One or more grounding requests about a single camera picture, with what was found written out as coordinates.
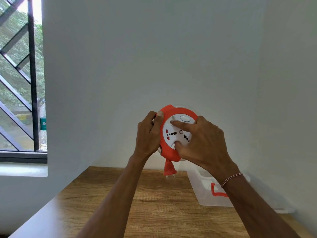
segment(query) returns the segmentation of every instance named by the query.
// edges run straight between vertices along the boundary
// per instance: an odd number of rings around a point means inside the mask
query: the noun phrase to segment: plastic bottle
[[[40,115],[40,150],[47,151],[45,103],[41,106],[39,115]]]

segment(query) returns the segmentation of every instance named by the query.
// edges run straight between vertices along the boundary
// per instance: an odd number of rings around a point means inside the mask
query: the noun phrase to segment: wooden table
[[[10,238],[74,237],[105,198],[122,169],[89,167]],[[302,238],[313,238],[291,215],[281,215]],[[125,237],[249,237],[234,208],[201,206],[186,172],[166,180],[144,170]]]

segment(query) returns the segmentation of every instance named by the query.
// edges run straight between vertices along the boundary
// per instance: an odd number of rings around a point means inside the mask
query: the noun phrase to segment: green foliage
[[[9,4],[6,0],[0,0],[0,14],[2,14]],[[0,27],[0,48],[2,48],[24,24],[27,23],[28,17],[24,12],[16,11],[6,20]],[[43,35],[42,25],[35,24],[35,61],[36,61],[36,79],[37,79],[37,98],[43,100],[45,98],[44,85],[44,60],[43,60]],[[29,39],[26,33],[14,47],[8,52],[8,56],[15,62],[19,63],[29,53]],[[29,63],[22,69],[30,76]],[[15,88],[22,97],[31,103],[31,87],[30,84],[4,59],[0,56],[0,75],[2,75],[10,85]],[[21,106],[21,102],[0,83],[0,101],[8,108]]]

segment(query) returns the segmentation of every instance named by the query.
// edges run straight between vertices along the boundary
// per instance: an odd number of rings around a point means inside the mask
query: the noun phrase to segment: hand
[[[171,121],[172,125],[191,132],[188,145],[175,142],[175,149],[180,157],[207,170],[222,184],[229,176],[239,173],[237,165],[231,160],[224,132],[216,125],[199,116],[195,124]]]
[[[134,156],[147,161],[147,159],[159,148],[160,127],[163,122],[164,114],[162,111],[157,113],[150,111],[143,121],[138,123],[138,134],[135,145]]]

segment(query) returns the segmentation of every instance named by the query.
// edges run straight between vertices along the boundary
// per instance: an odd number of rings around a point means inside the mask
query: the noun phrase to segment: bottle label
[[[40,118],[41,130],[46,130],[46,118]]]

